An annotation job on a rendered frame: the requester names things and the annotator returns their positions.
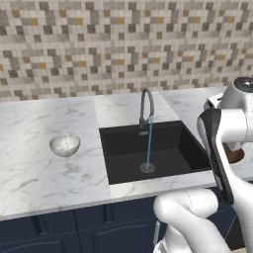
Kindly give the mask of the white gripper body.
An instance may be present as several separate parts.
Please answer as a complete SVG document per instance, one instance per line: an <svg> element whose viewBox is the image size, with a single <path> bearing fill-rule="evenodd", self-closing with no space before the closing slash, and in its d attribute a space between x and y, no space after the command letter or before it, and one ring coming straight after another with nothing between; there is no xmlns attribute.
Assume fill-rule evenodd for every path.
<svg viewBox="0 0 253 253"><path fill-rule="evenodd" d="M223 94L219 93L217 95L208 97L204 103L204 110L207 109L221 109L221 99L222 99Z"/></svg>

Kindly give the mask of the brown bowl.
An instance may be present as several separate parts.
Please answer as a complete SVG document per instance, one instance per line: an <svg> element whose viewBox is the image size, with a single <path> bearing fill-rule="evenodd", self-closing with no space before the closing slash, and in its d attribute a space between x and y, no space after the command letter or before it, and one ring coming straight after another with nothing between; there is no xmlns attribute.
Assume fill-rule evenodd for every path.
<svg viewBox="0 0 253 253"><path fill-rule="evenodd" d="M232 151L229 147L226 147L226 156L230 164L237 163L244 158L244 150L242 148Z"/></svg>

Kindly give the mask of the black sink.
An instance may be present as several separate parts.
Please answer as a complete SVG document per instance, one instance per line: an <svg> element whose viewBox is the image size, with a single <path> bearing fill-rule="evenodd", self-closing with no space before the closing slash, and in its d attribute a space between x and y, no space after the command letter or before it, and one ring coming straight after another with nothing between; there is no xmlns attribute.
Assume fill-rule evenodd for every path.
<svg viewBox="0 0 253 253"><path fill-rule="evenodd" d="M154 123L149 170L149 126L100 128L109 184L119 184L211 169L206 152L182 121Z"/></svg>

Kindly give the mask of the grey curved tap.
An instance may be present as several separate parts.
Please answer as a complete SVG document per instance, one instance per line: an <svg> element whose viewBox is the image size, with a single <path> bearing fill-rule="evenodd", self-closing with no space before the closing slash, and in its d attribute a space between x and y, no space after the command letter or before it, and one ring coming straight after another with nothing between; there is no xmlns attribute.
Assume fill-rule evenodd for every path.
<svg viewBox="0 0 253 253"><path fill-rule="evenodd" d="M149 117L146 120L144 118L144 103L145 103L145 96L148 96L149 99L149 105L150 105L150 113ZM145 125L149 123L151 118L154 116L154 101L153 101L153 96L151 94L151 91L148 88L144 88L142 93L141 93L141 101L140 101L140 117L139 117L139 127L144 128Z"/></svg>

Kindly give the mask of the blue water stream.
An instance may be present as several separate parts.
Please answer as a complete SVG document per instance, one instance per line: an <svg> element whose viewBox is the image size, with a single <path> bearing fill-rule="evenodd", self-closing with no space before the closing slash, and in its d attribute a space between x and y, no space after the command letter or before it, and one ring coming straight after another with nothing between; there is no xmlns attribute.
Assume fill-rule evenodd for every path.
<svg viewBox="0 0 253 253"><path fill-rule="evenodd" d="M149 126L149 134L148 134L148 149L147 149L147 157L146 157L146 171L149 170L152 125L153 125L153 116L150 116L150 126Z"/></svg>

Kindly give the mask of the navy cupboard door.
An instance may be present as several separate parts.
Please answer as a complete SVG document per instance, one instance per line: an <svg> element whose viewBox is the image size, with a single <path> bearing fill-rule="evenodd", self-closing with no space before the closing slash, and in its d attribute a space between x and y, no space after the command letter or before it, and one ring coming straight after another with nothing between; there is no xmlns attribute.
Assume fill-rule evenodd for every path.
<svg viewBox="0 0 253 253"><path fill-rule="evenodd" d="M81 253L74 212L0 221L0 253Z"/></svg>
<svg viewBox="0 0 253 253"><path fill-rule="evenodd" d="M209 220L216 226L231 250L244 248L241 227L234 209L222 198L218 188L212 187L211 190L218 198L218 209Z"/></svg>
<svg viewBox="0 0 253 253"><path fill-rule="evenodd" d="M154 197L76 210L82 253L152 253Z"/></svg>

